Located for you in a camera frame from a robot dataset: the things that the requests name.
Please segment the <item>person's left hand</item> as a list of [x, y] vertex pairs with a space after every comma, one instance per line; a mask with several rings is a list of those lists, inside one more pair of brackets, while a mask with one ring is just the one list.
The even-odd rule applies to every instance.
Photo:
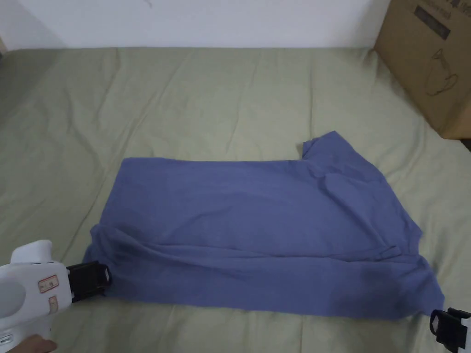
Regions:
[[57, 344], [40, 335], [27, 337], [8, 353], [50, 353], [57, 349]]

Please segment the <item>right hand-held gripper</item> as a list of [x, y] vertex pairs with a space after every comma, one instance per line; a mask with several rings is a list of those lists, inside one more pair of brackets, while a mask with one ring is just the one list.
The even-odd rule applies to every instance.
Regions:
[[471, 314], [448, 308], [433, 310], [430, 316], [430, 331], [436, 342], [446, 349], [457, 349], [457, 353], [471, 352]]

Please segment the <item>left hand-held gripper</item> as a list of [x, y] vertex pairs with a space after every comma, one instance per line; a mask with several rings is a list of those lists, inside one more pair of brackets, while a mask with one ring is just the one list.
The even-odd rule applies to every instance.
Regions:
[[65, 267], [52, 259], [52, 242], [39, 240], [16, 248], [0, 268], [0, 351], [24, 339], [49, 339], [54, 316], [73, 303], [103, 296], [111, 273], [98, 261]]

